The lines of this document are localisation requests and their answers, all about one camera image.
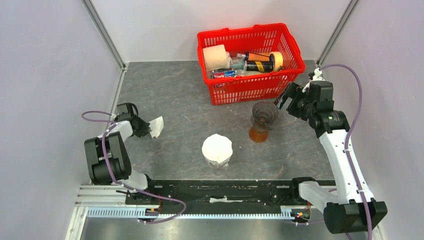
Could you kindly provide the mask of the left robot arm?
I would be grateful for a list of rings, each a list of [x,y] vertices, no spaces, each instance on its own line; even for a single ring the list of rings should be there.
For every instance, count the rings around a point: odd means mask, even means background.
[[[89,122],[110,124],[99,136],[84,141],[88,173],[94,185],[118,185],[131,192],[144,204],[157,198],[155,188],[149,186],[150,178],[133,169],[125,147],[130,137],[143,138],[151,131],[150,124],[139,117],[134,103],[117,105],[117,114],[89,110],[81,114]]]

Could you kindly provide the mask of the white paper coffee filter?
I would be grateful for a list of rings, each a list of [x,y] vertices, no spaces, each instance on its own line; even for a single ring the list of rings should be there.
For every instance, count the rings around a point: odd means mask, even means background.
[[[159,116],[148,122],[150,127],[150,136],[151,138],[158,138],[164,128],[164,119],[163,116]]]
[[[201,151],[207,161],[221,164],[233,155],[232,145],[229,138],[216,133],[204,140]]]

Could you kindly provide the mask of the clear glass dripper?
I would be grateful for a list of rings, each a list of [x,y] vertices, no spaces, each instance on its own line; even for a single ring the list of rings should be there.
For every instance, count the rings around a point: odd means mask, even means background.
[[[225,160],[216,161],[216,160],[211,160],[211,159],[208,159],[207,157],[205,157],[205,161],[208,163],[208,165],[211,168],[214,168],[214,169],[227,169],[229,167],[230,159],[231,159],[231,157],[228,157]]]

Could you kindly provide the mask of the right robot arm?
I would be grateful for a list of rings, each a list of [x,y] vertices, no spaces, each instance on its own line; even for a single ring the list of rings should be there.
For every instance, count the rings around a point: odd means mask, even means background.
[[[298,177],[292,180],[294,186],[288,197],[296,205],[308,201],[316,207],[332,234],[368,232],[371,236],[387,215],[387,205],[375,199],[362,175],[350,142],[353,128],[346,115],[334,109],[333,91],[333,84],[328,81],[311,81],[308,87],[291,82],[274,101],[281,109],[291,99],[287,112],[314,129],[336,185],[333,194],[310,177]]]

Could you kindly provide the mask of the dark glass dripper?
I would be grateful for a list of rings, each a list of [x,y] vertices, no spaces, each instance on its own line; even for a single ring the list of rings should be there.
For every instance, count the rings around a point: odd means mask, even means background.
[[[279,116],[278,108],[271,102],[260,101],[252,108],[252,116],[250,118],[252,126],[268,131],[273,129],[274,122]]]

